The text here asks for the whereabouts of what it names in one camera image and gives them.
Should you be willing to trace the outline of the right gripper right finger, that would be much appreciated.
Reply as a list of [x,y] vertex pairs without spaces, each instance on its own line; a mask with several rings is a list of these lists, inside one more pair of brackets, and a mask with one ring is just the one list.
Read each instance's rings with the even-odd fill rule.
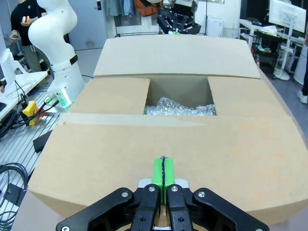
[[268,231],[269,227],[208,188],[192,192],[175,182],[173,159],[164,157],[164,200],[173,231]]

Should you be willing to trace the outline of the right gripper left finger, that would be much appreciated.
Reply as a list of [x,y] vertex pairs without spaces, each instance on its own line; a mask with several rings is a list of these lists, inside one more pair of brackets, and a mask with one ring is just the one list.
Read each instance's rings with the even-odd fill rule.
[[57,231],[117,231],[130,226],[132,231],[151,231],[160,207],[164,157],[154,161],[150,183],[136,191],[119,188],[78,213],[64,219]]

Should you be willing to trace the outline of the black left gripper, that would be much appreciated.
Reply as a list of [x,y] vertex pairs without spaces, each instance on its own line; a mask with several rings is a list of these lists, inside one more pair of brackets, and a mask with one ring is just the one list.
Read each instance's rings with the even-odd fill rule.
[[[173,10],[159,8],[157,14],[157,23],[165,34],[191,34],[196,35],[201,30],[201,25],[193,19],[193,1],[192,0],[175,0]],[[183,16],[175,19],[175,27],[173,26],[173,18],[175,16]]]

